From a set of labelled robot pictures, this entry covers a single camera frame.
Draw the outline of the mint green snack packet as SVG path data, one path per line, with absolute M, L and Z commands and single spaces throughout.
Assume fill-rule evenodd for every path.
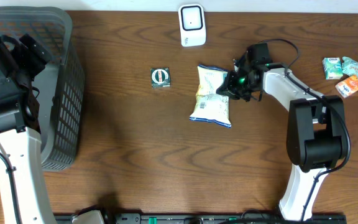
M 355 75 L 358 78 L 358 62 L 349 58 L 343 57 L 342 72 L 345 75 Z

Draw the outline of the teal small tissue pack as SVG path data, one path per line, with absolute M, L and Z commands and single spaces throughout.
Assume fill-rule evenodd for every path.
M 322 60 L 324 76 L 326 80 L 339 80 L 343 76 L 341 59 L 336 58 L 324 58 Z

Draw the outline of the orange small snack pack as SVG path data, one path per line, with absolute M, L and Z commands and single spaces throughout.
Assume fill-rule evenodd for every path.
M 335 88 L 343 98 L 347 98 L 358 91 L 358 77 L 356 75 L 349 76 L 336 84 Z

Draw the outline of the orange wet wipes pack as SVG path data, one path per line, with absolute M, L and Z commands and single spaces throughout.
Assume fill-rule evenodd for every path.
M 199 85 L 196 92 L 195 108 L 189 120 L 216 123 L 230 128 L 229 97 L 216 93 L 216 90 L 224 83 L 228 71 L 205 65 L 198 65 L 197 69 Z

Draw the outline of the dark round-label can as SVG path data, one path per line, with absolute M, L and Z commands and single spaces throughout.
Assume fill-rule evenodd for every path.
M 152 88 L 169 87 L 171 84 L 169 68 L 151 68 L 150 79 Z

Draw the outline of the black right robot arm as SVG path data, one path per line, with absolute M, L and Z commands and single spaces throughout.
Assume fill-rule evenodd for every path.
M 283 63 L 239 65 L 216 90 L 245 101 L 257 91 L 272 96 L 288 111 L 286 146 L 292 168 L 278 204 L 281 216 L 288 221 L 310 220 L 323 180 L 343 168 L 350 156 L 343 101 L 310 89 Z

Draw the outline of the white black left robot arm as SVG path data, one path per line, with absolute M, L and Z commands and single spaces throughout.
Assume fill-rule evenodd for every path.
M 5 223 L 104 223 L 98 209 L 54 215 L 41 166 L 32 83 L 51 59 L 30 35 L 0 35 L 0 196 Z

